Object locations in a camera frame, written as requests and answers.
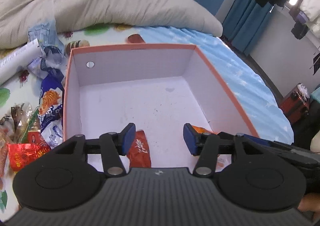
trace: metal screw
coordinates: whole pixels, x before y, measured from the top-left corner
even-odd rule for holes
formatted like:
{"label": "metal screw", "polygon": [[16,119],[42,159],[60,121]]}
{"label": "metal screw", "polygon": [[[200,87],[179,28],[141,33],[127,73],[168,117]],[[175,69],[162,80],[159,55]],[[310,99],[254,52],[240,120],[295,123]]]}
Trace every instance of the metal screw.
{"label": "metal screw", "polygon": [[119,175],[123,172],[123,169],[121,167],[113,166],[113,167],[110,167],[107,170],[107,172],[108,174],[111,174],[111,175]]}
{"label": "metal screw", "polygon": [[196,169],[196,172],[200,175],[208,175],[211,174],[211,169],[205,166],[201,166]]}

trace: light blue bed sheet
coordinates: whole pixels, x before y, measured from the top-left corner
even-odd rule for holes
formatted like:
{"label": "light blue bed sheet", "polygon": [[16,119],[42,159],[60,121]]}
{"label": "light blue bed sheet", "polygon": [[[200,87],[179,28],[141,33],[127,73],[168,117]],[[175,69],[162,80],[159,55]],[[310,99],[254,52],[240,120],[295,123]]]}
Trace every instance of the light blue bed sheet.
{"label": "light blue bed sheet", "polygon": [[173,27],[135,27],[146,43],[196,44],[228,84],[260,138],[293,143],[290,123],[259,75],[219,38]]}

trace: gray comforter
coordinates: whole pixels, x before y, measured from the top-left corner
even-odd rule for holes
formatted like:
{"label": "gray comforter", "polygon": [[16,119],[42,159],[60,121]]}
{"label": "gray comforter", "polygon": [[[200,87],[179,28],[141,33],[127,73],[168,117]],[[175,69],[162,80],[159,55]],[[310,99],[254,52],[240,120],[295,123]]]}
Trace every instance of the gray comforter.
{"label": "gray comforter", "polygon": [[98,23],[190,28],[222,35],[221,23],[193,0],[0,0],[0,48],[28,40],[28,29],[56,20],[57,32]]}

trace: blue curtain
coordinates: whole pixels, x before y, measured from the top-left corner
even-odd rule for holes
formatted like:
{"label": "blue curtain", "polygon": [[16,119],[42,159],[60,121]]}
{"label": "blue curtain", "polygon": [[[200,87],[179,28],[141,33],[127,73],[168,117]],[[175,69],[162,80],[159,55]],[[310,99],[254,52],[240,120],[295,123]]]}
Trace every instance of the blue curtain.
{"label": "blue curtain", "polygon": [[223,22],[223,35],[231,44],[249,55],[271,17],[272,5],[263,8],[255,0],[235,0]]}

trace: red snack package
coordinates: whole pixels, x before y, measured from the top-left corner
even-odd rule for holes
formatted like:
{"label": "red snack package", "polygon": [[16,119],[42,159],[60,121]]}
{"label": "red snack package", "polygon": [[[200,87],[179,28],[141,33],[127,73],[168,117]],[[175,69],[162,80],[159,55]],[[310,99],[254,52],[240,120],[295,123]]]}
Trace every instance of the red snack package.
{"label": "red snack package", "polygon": [[40,144],[44,141],[41,136],[40,131],[29,131],[28,132],[28,143],[30,144]]}
{"label": "red snack package", "polygon": [[127,38],[128,44],[144,44],[146,43],[139,34],[133,34]]}
{"label": "red snack package", "polygon": [[8,144],[10,166],[18,172],[32,161],[48,152],[50,148],[36,144]]}
{"label": "red snack package", "polygon": [[136,138],[127,154],[130,167],[151,168],[149,145],[143,130],[136,132]]}

